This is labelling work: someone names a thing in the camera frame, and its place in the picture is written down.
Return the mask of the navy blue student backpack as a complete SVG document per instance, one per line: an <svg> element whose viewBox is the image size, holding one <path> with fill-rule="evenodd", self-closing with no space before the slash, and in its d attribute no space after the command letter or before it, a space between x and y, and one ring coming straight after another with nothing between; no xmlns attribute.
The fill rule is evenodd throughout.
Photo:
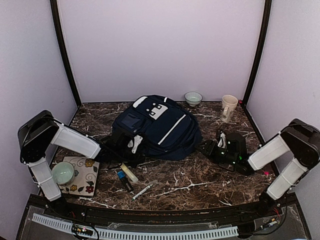
<svg viewBox="0 0 320 240"><path fill-rule="evenodd" d="M114 120L112 131L143 137L141 153L169 161L183 160L203 139L196 117L160 95L139 97Z"/></svg>

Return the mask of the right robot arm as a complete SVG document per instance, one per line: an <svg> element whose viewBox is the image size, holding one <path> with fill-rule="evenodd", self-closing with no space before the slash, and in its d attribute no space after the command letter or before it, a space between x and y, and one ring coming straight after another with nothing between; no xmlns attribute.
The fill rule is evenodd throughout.
<svg viewBox="0 0 320 240"><path fill-rule="evenodd" d="M266 217L274 210L277 200L298 184L320 162L320 131L297 118L273 138L248 154L245 137L232 132L217 140L206 140L196 150L213 163L230 165L233 171L250 176L264 166L291 152L292 160L276 179L260 194L255 213Z"/></svg>

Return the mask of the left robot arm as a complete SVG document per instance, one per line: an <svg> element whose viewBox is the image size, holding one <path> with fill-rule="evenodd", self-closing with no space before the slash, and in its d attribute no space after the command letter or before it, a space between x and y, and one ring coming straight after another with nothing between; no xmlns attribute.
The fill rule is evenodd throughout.
<svg viewBox="0 0 320 240"><path fill-rule="evenodd" d="M46 159L49 146L55 145L98 162L118 162L132 167L145 160L140 152L143 138L132 137L124 131L116 131L100 140L65 125L55 119L50 111L43 110L17 132L20 162L28 166L35 183L44 197L52 202L51 210L60 218L67 218L70 206L62 199L62 192L53 179Z"/></svg>

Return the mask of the yellow highlighter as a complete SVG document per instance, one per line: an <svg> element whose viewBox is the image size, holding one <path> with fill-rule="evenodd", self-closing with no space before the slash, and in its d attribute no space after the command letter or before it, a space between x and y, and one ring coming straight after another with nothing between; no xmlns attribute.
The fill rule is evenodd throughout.
<svg viewBox="0 0 320 240"><path fill-rule="evenodd" d="M124 164L120 165L122 171L131 179L133 183L137 183L139 179L133 174L133 172Z"/></svg>

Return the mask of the blue black marker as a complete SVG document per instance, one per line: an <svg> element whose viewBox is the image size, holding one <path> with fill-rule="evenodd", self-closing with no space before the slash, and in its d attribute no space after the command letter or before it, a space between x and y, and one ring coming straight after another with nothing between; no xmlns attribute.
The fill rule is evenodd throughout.
<svg viewBox="0 0 320 240"><path fill-rule="evenodd" d="M119 178L119 180L121 181L122 185L124 186L124 188L129 192L133 192L133 187L130 184L129 180L127 179L125 173L123 171L118 171L117 172L117 176Z"/></svg>

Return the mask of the floral square plate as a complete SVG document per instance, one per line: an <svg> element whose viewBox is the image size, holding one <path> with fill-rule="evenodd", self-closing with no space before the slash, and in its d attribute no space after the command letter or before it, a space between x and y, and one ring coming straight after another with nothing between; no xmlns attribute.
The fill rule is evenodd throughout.
<svg viewBox="0 0 320 240"><path fill-rule="evenodd" d="M74 167L74 178L68 185L59 188L64 194L93 197L96 190L100 163L81 156L65 156L62 160Z"/></svg>

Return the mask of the white green pen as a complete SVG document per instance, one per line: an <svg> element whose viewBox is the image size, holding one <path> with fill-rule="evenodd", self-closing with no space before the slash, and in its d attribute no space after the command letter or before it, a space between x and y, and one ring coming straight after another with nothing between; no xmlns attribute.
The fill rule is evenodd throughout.
<svg viewBox="0 0 320 240"><path fill-rule="evenodd" d="M132 201L135 201L138 197L140 197L141 195L143 195L147 190L149 190L151 187L153 187L154 185L156 185L158 183L157 180L153 180L152 182L150 182L145 188L143 188L140 192L138 192L136 195L134 195L132 197Z"/></svg>

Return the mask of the cream ceramic mug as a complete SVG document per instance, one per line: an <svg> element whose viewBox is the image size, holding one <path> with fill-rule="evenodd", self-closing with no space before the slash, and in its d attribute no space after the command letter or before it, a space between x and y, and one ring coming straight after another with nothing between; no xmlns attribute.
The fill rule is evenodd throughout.
<svg viewBox="0 0 320 240"><path fill-rule="evenodd" d="M233 95L227 94L222 97L222 110L220 115L221 121L227 123L231 120L238 102L239 100Z"/></svg>

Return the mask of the small green bowl at back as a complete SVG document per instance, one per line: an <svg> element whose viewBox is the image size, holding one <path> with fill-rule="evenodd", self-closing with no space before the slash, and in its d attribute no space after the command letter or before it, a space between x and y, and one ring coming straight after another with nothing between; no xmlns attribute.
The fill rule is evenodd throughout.
<svg viewBox="0 0 320 240"><path fill-rule="evenodd" d="M201 103L201 101L203 100L203 96L198 92L192 91L192 92L187 92L184 95L184 99L189 106L195 107Z"/></svg>

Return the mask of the green bowl on plate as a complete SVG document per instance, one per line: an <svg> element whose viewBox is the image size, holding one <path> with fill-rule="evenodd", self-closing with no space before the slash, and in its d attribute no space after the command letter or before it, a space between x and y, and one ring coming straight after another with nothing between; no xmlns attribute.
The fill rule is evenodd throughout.
<svg viewBox="0 0 320 240"><path fill-rule="evenodd" d="M70 162L60 162L52 169L54 181L60 186L70 184L75 177L75 168Z"/></svg>

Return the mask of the small circuit board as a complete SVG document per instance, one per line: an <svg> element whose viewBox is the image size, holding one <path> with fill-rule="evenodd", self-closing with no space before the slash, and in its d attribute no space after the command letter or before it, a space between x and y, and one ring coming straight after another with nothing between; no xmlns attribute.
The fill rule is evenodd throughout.
<svg viewBox="0 0 320 240"><path fill-rule="evenodd" d="M71 227L71 232L75 235L86 235L86 236L92 236L93 235L93 231L86 228L85 226L81 226L81 225L76 225L74 224Z"/></svg>

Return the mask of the black front rail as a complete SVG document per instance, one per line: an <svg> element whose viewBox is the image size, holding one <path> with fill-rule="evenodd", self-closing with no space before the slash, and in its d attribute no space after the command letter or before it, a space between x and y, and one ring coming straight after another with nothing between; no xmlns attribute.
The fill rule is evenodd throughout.
<svg viewBox="0 0 320 240"><path fill-rule="evenodd" d="M23 212L24 218L31 210L40 214L47 214L59 217L50 207L46 208L46 200L43 197L31 194ZM255 220L267 219L276 215L274 208L270 208L265 216L259 216L256 211L258 202L251 202L241 205L232 205L215 208L202 208L196 210L127 210L108 207L106 204L97 202L92 198L78 197L78 204L66 202L70 211L75 214L71 220L106 226L111 222L137 224L137 225L182 225L218 222L222 225L253 225ZM295 193L290 193L284 200L280 201L279 211L281 221L285 219L286 209L288 215L297 217L298 220L304 218L300 204Z"/></svg>

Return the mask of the right black frame post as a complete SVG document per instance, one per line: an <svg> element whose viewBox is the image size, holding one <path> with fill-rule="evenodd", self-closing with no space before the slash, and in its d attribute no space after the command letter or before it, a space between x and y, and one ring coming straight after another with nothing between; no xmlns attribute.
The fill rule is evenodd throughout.
<svg viewBox="0 0 320 240"><path fill-rule="evenodd" d="M263 50L264 50L264 45L266 41L266 36L267 36L267 31L268 31L268 26L269 26L269 20L270 20L270 15L271 15L271 8L272 8L272 0L265 0L264 1L264 9L263 9L263 15L262 15L262 21L261 21L261 27L260 27L260 32L259 32L259 37L258 37L258 42L257 42L257 47L254 55L254 60L252 64L252 68L250 71L248 83L245 89L245 93L242 99L242 104L246 108L250 96L254 87L254 83L256 80L256 76L258 73L258 69L260 66Z"/></svg>

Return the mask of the black frame post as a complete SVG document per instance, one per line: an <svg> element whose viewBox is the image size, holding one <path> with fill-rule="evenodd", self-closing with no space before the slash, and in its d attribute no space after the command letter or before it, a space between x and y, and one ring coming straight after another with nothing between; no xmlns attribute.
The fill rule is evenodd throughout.
<svg viewBox="0 0 320 240"><path fill-rule="evenodd" d="M263 15L262 15L262 21L261 21L261 27L260 27L260 32L259 32L259 37L258 37L258 42L257 42L257 47L254 55L254 60L252 64L252 68L250 71L248 83L245 89L245 93L242 99L242 104L246 108L250 96L254 87L254 83L256 80L256 76L258 73L258 69L260 66L263 50L264 50L264 45L266 41L266 36L267 36L267 31L268 31L268 26L269 26L269 20L270 20L270 15L271 15L271 8L272 8L272 0L265 0L264 1L264 9L263 9Z"/></svg>
<svg viewBox="0 0 320 240"><path fill-rule="evenodd" d="M56 39L57 39L62 63L64 66L64 70L66 73L67 81L68 81L73 99L75 101L75 104L79 108L82 105L82 101L76 86L76 81L72 72L69 56L67 53L66 43L65 43L61 19L60 19L58 1L50 0L49 2L50 2L51 15L52 15L53 25L55 29Z"/></svg>

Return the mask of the left black frame post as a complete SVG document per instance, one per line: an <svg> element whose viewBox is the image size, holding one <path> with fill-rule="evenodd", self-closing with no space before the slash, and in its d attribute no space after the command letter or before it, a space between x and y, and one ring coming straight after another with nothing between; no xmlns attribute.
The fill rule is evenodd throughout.
<svg viewBox="0 0 320 240"><path fill-rule="evenodd" d="M52 15L53 25L55 29L56 39L57 39L62 63L64 66L64 70L66 73L67 81L68 81L73 99L75 101L75 104L79 108L82 105L82 101L76 86L76 81L72 72L69 56L67 53L66 43L65 43L61 19L60 19L58 1L50 0L49 2L50 2L51 15Z"/></svg>

